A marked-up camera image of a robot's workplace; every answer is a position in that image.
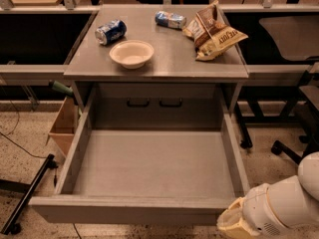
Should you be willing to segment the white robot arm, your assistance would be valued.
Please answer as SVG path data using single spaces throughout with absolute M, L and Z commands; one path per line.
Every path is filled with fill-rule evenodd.
M 319 223 L 319 152 L 304 157 L 296 175 L 251 188 L 217 219 L 231 239 L 280 236 L 302 225 Z

